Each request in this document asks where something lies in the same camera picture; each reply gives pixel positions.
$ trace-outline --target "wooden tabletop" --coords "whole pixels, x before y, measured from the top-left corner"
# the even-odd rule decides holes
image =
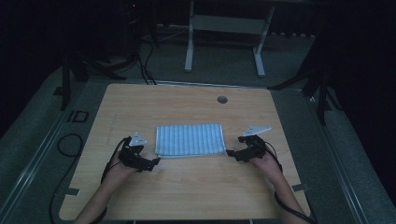
[[[219,96],[228,99],[218,102]],[[148,142],[141,152],[156,155],[159,125],[220,123],[227,149],[248,126],[273,129],[259,136],[276,149],[291,186],[300,184],[288,142],[268,90],[249,88],[111,84],[106,90],[70,184],[78,196],[66,195],[60,211],[74,219],[100,185],[106,163],[122,138],[139,132]],[[303,191],[295,192],[307,214]],[[106,219],[252,219],[278,217],[271,185],[250,162],[226,154],[161,159],[152,172],[130,177],[113,196]]]

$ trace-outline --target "gray floor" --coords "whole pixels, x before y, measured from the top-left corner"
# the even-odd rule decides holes
[[[160,48],[155,49],[150,57],[148,70],[159,83],[265,88],[294,76],[314,41],[314,38],[297,36],[289,39],[269,36],[262,53],[267,76],[259,78],[252,49],[248,47],[254,39],[240,39],[241,45],[236,46],[228,44],[230,39],[209,42],[207,34],[198,36],[192,72],[185,73],[187,42],[183,34],[161,41]],[[149,45],[142,46],[141,54],[145,59]],[[137,66],[119,71],[119,74],[127,77],[122,82],[142,83]],[[64,112],[59,110],[62,99],[52,95],[54,89],[61,85],[60,70],[43,83],[0,140],[0,201],[11,204],[3,206],[2,215],[7,217],[2,217],[2,220],[6,223],[50,223],[51,196],[73,162],[72,158],[58,152],[56,142],[70,133],[78,133],[86,139],[106,86],[112,82],[115,81],[94,74],[88,83],[73,81],[73,101]],[[303,85],[304,80],[287,90],[273,91],[273,96],[300,178],[310,188],[306,196],[318,223],[394,223],[396,210],[346,115],[330,105],[332,110],[325,114],[327,125],[321,126],[315,114],[315,99],[307,99],[299,92]],[[67,122],[72,110],[89,112],[87,122]],[[70,153],[78,151],[78,142],[73,138],[68,138],[62,146]],[[40,161],[40,158],[42,162],[36,169],[33,165],[28,166],[30,161]],[[73,169],[54,199],[52,214],[56,223],[64,222],[57,213],[72,173]],[[26,181],[20,187],[26,191],[21,194],[12,191],[15,186],[20,186],[17,185],[18,180]],[[255,220],[255,223],[278,223],[278,220]]]

